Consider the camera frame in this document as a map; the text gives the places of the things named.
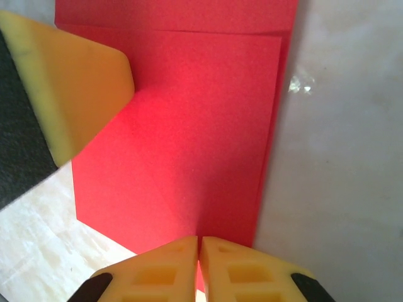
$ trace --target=yellow foam pad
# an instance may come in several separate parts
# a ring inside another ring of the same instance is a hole
[[[106,267],[112,282],[98,302],[194,302],[197,237],[190,236]]]
[[[0,30],[58,166],[132,98],[126,56],[118,50],[7,11]]]
[[[200,265],[208,302],[306,302],[291,274],[312,277],[306,269],[216,237],[203,237]]]

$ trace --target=white marble surface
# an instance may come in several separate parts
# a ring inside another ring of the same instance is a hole
[[[54,0],[0,0],[53,22]],[[301,0],[256,248],[336,301],[403,296],[403,1]],[[132,253],[75,219],[70,165],[0,212],[0,293],[65,301]]]

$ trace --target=red envelope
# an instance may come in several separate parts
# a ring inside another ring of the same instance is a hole
[[[73,160],[78,219],[136,253],[194,234],[251,246],[296,7],[56,0],[57,26],[125,52],[136,85]]]

